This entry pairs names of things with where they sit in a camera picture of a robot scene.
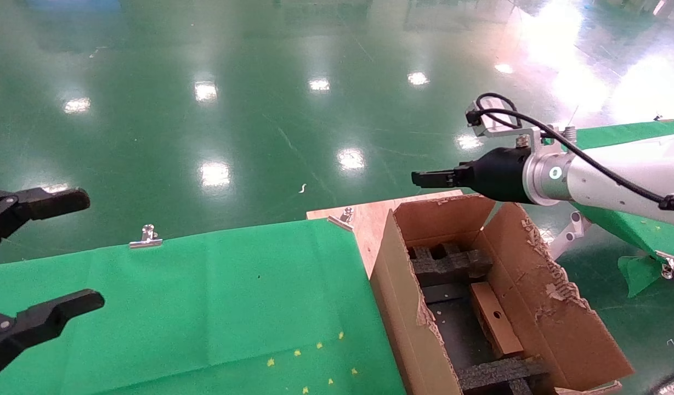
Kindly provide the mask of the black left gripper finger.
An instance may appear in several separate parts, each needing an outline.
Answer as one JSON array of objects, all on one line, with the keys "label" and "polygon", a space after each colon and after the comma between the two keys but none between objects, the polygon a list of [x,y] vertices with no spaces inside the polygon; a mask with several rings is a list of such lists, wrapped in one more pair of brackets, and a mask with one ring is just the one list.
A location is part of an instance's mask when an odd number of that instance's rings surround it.
[{"label": "black left gripper finger", "polygon": [[28,348],[59,337],[69,320],[104,305],[101,293],[84,289],[37,303],[15,317],[0,313],[0,373]]},{"label": "black left gripper finger", "polygon": [[55,193],[43,188],[0,190],[0,244],[27,222],[60,217],[89,207],[89,195],[81,188]]}]

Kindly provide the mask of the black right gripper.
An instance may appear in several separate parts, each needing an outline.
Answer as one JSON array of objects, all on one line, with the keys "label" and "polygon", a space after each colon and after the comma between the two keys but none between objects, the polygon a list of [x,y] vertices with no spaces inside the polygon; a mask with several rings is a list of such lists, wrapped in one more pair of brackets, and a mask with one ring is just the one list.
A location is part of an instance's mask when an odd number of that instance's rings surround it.
[{"label": "black right gripper", "polygon": [[495,148],[449,170],[412,172],[412,180],[422,189],[470,188],[495,201],[530,204],[523,185],[530,155],[530,148]]}]

